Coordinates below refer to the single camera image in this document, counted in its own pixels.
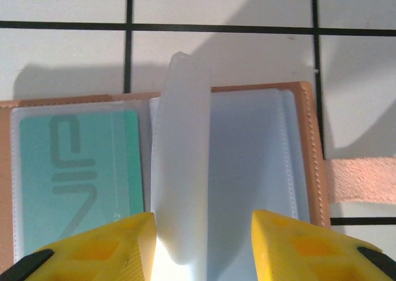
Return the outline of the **tan leather card holder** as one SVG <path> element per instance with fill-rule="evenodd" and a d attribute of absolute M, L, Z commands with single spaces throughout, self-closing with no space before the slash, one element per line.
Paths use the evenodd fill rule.
<path fill-rule="evenodd" d="M 212 87 L 203 64 L 176 53 L 160 94 L 0 102 L 0 281 L 11 281 L 24 257 L 14 257 L 11 114 L 46 106 L 137 112 L 142 212 L 154 214 L 157 229 L 151 281 L 258 281 L 255 210 L 330 229 L 311 86 Z M 396 281 L 395 260 L 358 251 Z"/>

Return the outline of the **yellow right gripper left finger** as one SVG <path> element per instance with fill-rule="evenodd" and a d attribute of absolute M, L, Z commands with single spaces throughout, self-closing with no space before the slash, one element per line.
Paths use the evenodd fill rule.
<path fill-rule="evenodd" d="M 155 216 L 141 212 L 48 244 L 11 267 L 11 281 L 151 281 Z"/>

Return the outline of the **teal VIP card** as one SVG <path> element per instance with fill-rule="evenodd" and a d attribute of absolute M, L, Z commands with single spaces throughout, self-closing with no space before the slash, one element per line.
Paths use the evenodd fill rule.
<path fill-rule="evenodd" d="M 134 110 L 18 108 L 11 145 L 16 259 L 144 209 Z"/>

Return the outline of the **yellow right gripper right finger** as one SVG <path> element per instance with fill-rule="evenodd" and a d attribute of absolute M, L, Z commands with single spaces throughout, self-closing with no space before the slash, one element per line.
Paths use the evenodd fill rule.
<path fill-rule="evenodd" d="M 252 213 L 251 243 L 258 281 L 385 281 L 358 251 L 378 247 L 267 210 Z"/>

